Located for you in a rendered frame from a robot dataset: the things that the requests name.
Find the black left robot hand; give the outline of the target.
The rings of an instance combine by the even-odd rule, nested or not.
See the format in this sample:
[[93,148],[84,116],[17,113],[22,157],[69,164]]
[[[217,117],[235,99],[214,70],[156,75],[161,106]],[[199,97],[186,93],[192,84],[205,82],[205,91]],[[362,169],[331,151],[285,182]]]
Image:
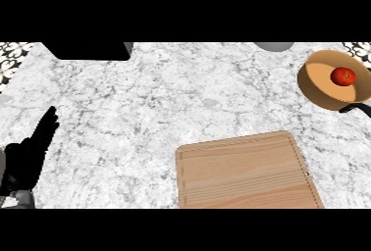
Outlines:
[[37,186],[44,155],[59,127],[56,108],[48,107],[31,137],[20,143],[10,143],[4,148],[6,169],[0,183],[0,195],[13,191],[32,190]]

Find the wooden cutting board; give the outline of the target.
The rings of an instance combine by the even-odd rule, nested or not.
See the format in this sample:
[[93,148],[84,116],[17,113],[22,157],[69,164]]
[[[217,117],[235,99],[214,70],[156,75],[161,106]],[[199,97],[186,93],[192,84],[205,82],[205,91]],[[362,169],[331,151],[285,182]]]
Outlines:
[[323,207],[285,130],[183,145],[176,166],[183,209]]

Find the red tomato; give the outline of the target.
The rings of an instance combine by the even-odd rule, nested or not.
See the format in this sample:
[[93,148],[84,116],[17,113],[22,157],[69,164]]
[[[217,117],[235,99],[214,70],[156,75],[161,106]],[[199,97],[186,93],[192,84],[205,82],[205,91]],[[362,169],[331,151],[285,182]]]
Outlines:
[[331,81],[338,86],[350,86],[356,81],[354,71],[348,68],[335,68],[331,72]]

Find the black appliance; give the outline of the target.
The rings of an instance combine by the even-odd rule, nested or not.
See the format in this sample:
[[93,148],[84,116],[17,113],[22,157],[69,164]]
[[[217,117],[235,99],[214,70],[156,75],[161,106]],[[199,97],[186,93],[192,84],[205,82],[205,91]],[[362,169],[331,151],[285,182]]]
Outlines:
[[53,56],[60,60],[127,61],[131,42],[44,42]]

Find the grey rounded object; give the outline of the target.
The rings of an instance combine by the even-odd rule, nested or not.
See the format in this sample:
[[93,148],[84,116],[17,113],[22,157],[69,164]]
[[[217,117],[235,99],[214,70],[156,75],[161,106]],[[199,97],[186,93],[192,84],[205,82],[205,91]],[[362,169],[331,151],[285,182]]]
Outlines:
[[255,46],[269,52],[283,52],[292,46],[292,42],[257,42]]

